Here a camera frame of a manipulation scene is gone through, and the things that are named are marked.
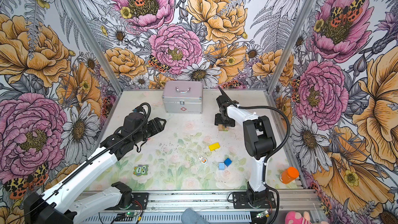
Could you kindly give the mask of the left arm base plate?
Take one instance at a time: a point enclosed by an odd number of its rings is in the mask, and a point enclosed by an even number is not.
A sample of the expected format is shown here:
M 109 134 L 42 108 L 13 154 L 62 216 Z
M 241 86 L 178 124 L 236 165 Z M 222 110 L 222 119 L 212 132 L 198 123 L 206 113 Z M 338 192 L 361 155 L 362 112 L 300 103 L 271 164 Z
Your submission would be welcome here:
M 133 192 L 127 195 L 124 209 L 127 210 L 146 210 L 149 202 L 149 193 Z

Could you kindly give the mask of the dark blue wood cube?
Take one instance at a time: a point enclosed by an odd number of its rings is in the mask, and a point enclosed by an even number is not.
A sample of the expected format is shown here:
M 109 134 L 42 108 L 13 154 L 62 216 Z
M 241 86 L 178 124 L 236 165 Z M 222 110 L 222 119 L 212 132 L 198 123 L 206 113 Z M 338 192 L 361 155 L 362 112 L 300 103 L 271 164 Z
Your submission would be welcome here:
M 226 167 L 229 167 L 232 164 L 232 160 L 230 158 L 226 158 L 224 164 Z

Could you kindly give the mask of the yellow wood block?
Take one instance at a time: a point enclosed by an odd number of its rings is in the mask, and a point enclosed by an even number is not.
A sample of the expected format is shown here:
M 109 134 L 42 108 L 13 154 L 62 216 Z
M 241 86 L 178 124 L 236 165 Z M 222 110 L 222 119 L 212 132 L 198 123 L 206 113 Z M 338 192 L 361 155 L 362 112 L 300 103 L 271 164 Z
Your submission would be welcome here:
M 210 151 L 215 151 L 215 150 L 220 148 L 220 144 L 219 143 L 213 143 L 213 144 L 209 145 L 208 148 L 209 148 Z

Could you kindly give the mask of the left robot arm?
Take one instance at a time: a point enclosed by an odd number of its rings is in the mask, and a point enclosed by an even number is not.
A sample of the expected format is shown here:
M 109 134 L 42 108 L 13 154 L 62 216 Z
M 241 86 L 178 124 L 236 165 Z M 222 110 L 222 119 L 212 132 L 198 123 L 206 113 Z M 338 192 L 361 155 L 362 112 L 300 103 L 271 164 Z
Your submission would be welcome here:
M 103 140 L 89 159 L 44 193 L 28 196 L 23 203 L 25 223 L 79 224 L 106 209 L 128 209 L 135 205 L 131 188 L 122 182 L 82 200 L 77 198 L 127 153 L 164 130 L 165 119 L 148 118 L 145 112 L 130 113 L 124 125 Z

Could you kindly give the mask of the natural wood block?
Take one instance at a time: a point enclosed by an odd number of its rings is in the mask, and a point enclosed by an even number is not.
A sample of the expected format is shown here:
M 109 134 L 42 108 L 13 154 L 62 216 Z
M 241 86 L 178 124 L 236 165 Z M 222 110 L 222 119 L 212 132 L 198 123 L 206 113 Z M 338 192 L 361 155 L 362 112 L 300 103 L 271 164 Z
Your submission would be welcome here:
M 218 125 L 218 131 L 221 132 L 221 131 L 228 131 L 228 130 L 229 130 L 229 127 L 222 125 L 222 124 Z

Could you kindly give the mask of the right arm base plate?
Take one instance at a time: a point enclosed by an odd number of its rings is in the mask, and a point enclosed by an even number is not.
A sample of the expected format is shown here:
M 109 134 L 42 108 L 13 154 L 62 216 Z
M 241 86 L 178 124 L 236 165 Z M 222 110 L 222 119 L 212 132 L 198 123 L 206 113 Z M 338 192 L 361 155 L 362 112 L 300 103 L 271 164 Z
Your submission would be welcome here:
M 232 192 L 232 203 L 235 209 L 275 209 L 276 198 L 269 190 L 253 192 L 251 190 Z

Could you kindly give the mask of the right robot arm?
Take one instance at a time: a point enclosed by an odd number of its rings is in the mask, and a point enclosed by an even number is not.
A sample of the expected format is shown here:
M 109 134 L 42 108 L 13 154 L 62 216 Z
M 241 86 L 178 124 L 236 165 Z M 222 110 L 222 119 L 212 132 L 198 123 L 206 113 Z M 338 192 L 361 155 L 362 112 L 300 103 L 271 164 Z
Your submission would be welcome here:
M 276 150 L 276 139 L 271 121 L 267 116 L 258 116 L 249 110 L 267 109 L 280 112 L 270 106 L 241 107 L 237 101 L 222 92 L 216 99 L 219 113 L 215 115 L 215 125 L 219 129 L 234 127 L 237 123 L 242 126 L 244 145 L 247 153 L 253 157 L 251 176 L 247 185 L 247 201 L 257 207 L 262 203 L 269 203 L 274 207 L 275 200 L 271 190 L 266 186 L 266 156 Z

